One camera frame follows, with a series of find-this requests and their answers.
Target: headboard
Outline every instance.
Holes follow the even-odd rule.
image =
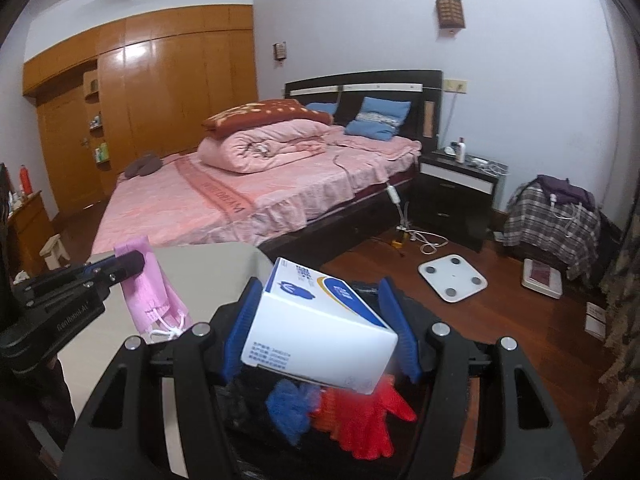
[[[334,121],[341,126],[355,119],[365,96],[411,101],[409,114],[398,134],[420,140],[423,153],[438,148],[441,70],[354,72],[293,81],[285,86],[285,97],[297,99],[303,105],[338,102]]]

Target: screw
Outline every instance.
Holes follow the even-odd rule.
[[[142,344],[142,339],[140,339],[137,335],[132,335],[131,337],[127,337],[124,342],[124,348],[127,350],[135,350]]]
[[[209,323],[196,323],[193,325],[191,331],[198,337],[206,336],[209,332],[211,332],[211,327]]]
[[[503,337],[500,339],[500,345],[505,350],[511,351],[518,347],[518,342],[513,337]]]
[[[431,327],[431,331],[435,335],[444,337],[446,335],[449,335],[449,333],[451,332],[451,328],[446,323],[434,323],[433,326]]]

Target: white table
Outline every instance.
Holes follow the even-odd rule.
[[[154,253],[194,323],[209,321],[217,307],[237,301],[250,277],[266,283],[273,268],[257,248],[240,242],[157,248]],[[112,254],[96,254],[90,260]],[[123,341],[138,333],[119,285],[111,289],[104,306],[106,312],[59,354],[76,415]],[[163,380],[162,386],[169,461],[175,473],[185,476],[172,380]]]

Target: power outlet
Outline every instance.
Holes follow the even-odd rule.
[[[445,92],[455,92],[458,94],[466,94],[466,83],[467,81],[462,81],[459,79],[445,79],[443,90]]]

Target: pink comforter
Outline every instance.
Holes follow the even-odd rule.
[[[333,142],[350,142],[343,137]],[[365,139],[367,149],[328,145],[320,155],[252,174],[206,166],[197,153],[182,156],[117,185],[92,253],[143,235],[156,247],[230,241],[258,246],[411,168],[420,143],[398,139],[395,151],[388,142]]]
[[[324,152],[322,140],[330,126],[293,119],[236,132],[225,139],[205,137],[200,160],[235,173],[257,173]]]

